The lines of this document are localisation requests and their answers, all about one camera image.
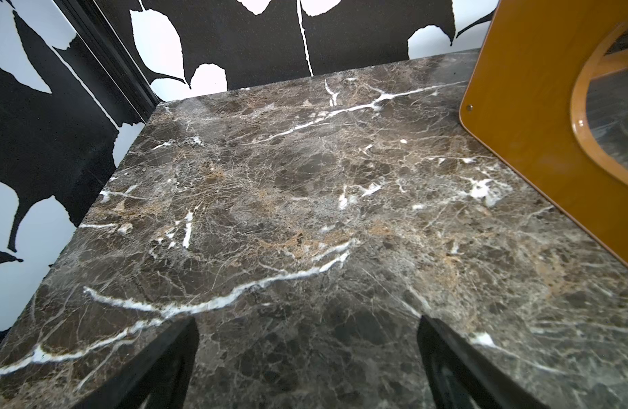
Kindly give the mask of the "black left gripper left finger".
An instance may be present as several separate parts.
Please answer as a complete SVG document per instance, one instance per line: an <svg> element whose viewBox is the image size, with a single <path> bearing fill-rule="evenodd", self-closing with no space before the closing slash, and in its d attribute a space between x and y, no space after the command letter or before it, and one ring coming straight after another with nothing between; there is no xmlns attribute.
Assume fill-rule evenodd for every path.
<svg viewBox="0 0 628 409"><path fill-rule="evenodd" d="M200 334L193 317L176 321L76 408L182 408Z"/></svg>

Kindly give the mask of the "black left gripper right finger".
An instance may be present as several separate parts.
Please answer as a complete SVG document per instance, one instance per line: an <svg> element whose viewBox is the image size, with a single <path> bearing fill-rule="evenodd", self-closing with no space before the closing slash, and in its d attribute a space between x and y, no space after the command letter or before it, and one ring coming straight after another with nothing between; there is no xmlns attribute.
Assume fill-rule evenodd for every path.
<svg viewBox="0 0 628 409"><path fill-rule="evenodd" d="M437 408L545 408L442 320L422 315L417 343Z"/></svg>

